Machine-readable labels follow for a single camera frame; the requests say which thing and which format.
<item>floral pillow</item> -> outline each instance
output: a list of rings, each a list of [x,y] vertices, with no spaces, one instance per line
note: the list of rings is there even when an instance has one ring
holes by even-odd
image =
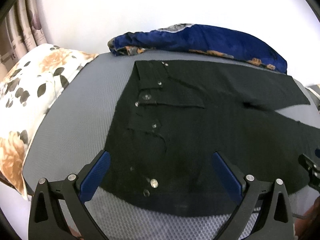
[[[62,91],[97,56],[42,44],[0,83],[0,172],[25,199],[22,168],[39,125]]]

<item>silver button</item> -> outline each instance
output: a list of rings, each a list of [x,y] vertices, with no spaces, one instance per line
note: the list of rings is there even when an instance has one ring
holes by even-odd
[[[75,174],[70,174],[69,176],[68,176],[68,180],[75,180],[75,178],[76,178],[76,175]]]
[[[283,184],[282,179],[276,179],[276,182],[277,182],[279,185],[282,185],[282,184]]]
[[[143,97],[144,100],[150,100],[151,98],[152,98],[152,96],[149,95],[149,94],[146,94],[146,95],[144,95],[144,97]]]
[[[250,174],[247,175],[246,178],[247,178],[248,181],[254,181],[254,176],[252,176]]]
[[[39,179],[39,184],[44,184],[44,182],[45,182],[45,178]]]
[[[147,190],[147,189],[145,189],[145,190],[143,191],[143,194],[144,194],[145,197],[149,197],[149,196],[150,196],[150,192],[149,192],[149,190]]]
[[[151,187],[156,188],[158,187],[158,181],[156,179],[152,179],[150,181]]]

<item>beige curtain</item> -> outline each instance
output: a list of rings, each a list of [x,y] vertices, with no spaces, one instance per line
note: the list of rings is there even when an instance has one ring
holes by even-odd
[[[0,23],[0,82],[28,51],[46,42],[36,0],[17,0]]]

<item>folded black garment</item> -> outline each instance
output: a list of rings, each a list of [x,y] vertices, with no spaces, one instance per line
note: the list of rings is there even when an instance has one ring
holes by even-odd
[[[231,213],[212,168],[216,151],[245,174],[281,178],[289,194],[308,183],[320,130],[275,109],[310,104],[290,76],[202,61],[136,61],[117,103],[103,189],[140,208],[177,216]]]

